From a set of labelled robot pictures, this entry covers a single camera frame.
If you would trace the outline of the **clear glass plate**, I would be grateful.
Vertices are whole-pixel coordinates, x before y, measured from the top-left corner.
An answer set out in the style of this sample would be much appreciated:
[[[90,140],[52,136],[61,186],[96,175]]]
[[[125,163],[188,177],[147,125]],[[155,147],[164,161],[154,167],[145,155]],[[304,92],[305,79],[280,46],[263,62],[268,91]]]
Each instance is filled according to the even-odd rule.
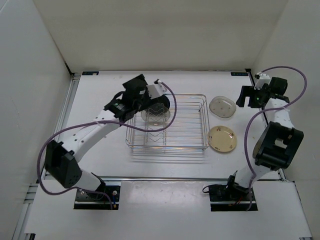
[[[230,118],[236,112],[236,104],[225,96],[216,96],[209,103],[210,111],[220,118]]]
[[[171,117],[170,110],[162,103],[156,103],[141,112],[142,119],[153,126],[165,126]]]

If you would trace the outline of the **black round plate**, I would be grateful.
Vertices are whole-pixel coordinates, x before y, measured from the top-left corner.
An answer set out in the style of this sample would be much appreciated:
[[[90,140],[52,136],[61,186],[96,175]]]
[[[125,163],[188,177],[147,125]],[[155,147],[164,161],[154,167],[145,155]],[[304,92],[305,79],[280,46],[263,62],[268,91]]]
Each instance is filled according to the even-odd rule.
[[[160,98],[159,98],[159,103],[160,104],[163,104],[163,106],[166,108],[166,109],[170,109],[170,106],[171,106],[171,103],[170,103],[170,100],[168,99],[168,97],[166,95],[162,95]]]

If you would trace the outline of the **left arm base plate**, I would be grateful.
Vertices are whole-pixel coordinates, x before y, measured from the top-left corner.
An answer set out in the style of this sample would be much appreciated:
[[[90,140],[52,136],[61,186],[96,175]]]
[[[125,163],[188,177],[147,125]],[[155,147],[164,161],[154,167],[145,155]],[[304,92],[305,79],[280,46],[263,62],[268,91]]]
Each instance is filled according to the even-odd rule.
[[[120,182],[106,182],[103,194],[87,193],[86,191],[77,191],[75,195],[73,208],[75,210],[113,210],[117,211],[120,205]]]

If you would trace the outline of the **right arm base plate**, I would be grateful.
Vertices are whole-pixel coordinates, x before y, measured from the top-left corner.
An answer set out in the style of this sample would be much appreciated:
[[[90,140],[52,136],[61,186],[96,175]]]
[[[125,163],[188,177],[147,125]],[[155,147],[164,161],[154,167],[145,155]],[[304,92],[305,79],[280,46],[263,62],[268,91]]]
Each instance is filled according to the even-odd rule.
[[[255,212],[258,211],[253,189],[250,193],[233,191],[226,185],[212,184],[202,189],[209,195],[211,212]]]

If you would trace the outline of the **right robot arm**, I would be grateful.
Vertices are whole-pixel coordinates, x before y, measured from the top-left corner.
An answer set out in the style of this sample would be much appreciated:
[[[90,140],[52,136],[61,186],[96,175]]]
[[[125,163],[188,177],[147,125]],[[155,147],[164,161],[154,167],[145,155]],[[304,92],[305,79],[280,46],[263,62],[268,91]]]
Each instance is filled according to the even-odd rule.
[[[268,124],[247,159],[247,165],[228,178],[224,193],[230,200],[244,198],[253,183],[272,171],[286,169],[291,164],[304,133],[291,122],[285,96],[288,81],[280,77],[269,77],[265,73],[255,75],[254,86],[243,86],[236,105],[244,107],[249,98],[250,108],[261,109],[268,117]]]

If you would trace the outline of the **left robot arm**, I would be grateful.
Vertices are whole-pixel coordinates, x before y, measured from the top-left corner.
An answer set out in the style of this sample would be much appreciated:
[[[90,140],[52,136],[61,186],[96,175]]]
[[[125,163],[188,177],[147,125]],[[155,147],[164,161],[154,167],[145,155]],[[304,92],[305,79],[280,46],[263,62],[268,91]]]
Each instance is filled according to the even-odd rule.
[[[79,167],[83,156],[102,138],[118,129],[153,100],[149,97],[148,83],[140,74],[123,83],[118,92],[94,118],[93,125],[84,126],[73,136],[61,142],[51,140],[46,147],[44,168],[65,188],[77,187],[93,200],[101,200],[105,183],[95,174]]]

